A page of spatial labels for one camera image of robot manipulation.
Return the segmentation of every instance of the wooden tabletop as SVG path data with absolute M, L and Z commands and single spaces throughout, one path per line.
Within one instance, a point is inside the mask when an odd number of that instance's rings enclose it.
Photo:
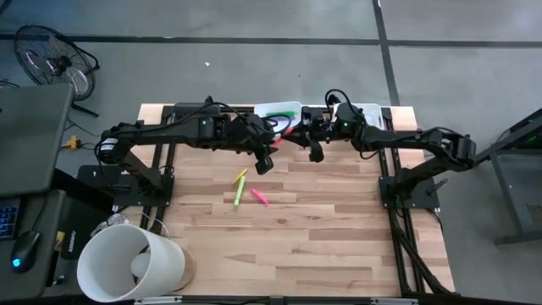
M 158 124 L 163 106 L 141 105 L 138 119 Z M 391 110 L 396 130 L 416 129 L 411 107 Z M 258 175 L 254 156 L 177 146 L 174 197 L 164 223 L 197 261 L 195 279 L 179 294 L 400 295 L 390 222 L 379 199 L 378 159 L 361 160 L 346 142 L 323 148 L 325 159 L 316 164 L 309 162 L 308 149 L 283 141 L 272 155 L 274 169 Z M 151 164 L 153 146 L 133 152 Z M 403 166 L 424 161 L 419 150 L 400 150 L 400 156 Z M 241 205 L 235 209 L 232 181 L 246 168 Z M 270 204 L 261 204 L 251 188 Z M 412 219 L 420 255 L 453 290 L 438 222 L 424 210 L 412 210 Z M 410 259 L 405 263 L 414 287 Z

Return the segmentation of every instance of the pink highlighter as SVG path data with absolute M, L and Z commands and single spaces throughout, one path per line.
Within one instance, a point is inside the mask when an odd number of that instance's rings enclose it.
M 260 199 L 260 201 L 263 202 L 263 204 L 269 205 L 268 200 L 265 199 L 265 197 L 259 191 L 257 191 L 256 189 L 251 189 L 251 192 L 252 192 L 252 194 L 254 196 L 256 196 L 258 199 Z

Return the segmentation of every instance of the green highlighter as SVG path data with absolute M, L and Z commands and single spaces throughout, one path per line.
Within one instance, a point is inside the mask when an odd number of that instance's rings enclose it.
M 243 193 L 243 187 L 245 187 L 245 180 L 246 180 L 245 176 L 242 176 L 241 179 L 239 180 L 239 186 L 237 187 L 237 194 L 235 194 L 235 201 L 234 201 L 234 206 L 236 208 L 239 207 L 239 201 L 241 199 L 241 194 Z

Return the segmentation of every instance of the gray floor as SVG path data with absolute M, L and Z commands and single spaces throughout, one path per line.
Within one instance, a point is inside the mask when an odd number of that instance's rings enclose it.
M 390 39 L 540 41 L 537 0 L 381 0 Z M 66 34 L 201 37 L 378 38 L 370 0 L 17 0 L 0 31 L 48 25 Z M 250 44 L 80 43 L 102 65 L 85 105 L 99 119 L 70 117 L 99 133 L 133 121 L 141 103 L 298 100 L 323 103 L 331 87 L 361 103 L 389 105 L 379 47 Z M 479 150 L 542 107 L 542 49 L 390 49 L 401 105 L 422 127 L 470 133 Z M 0 79 L 32 85 L 0 42 Z M 84 141 L 95 138 L 77 130 Z M 58 166 L 75 174 L 90 152 L 62 152 Z M 445 174 L 440 189 L 446 248 L 463 295 L 542 302 L 542 242 L 497 249 L 513 233 L 493 169 L 484 164 Z

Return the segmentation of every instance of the fan grille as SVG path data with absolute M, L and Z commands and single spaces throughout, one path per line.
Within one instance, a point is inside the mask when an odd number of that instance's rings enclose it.
M 71 83 L 74 100 L 88 98 L 96 83 L 85 54 L 59 32 L 25 25 L 15 34 L 14 51 L 25 73 L 38 85 Z

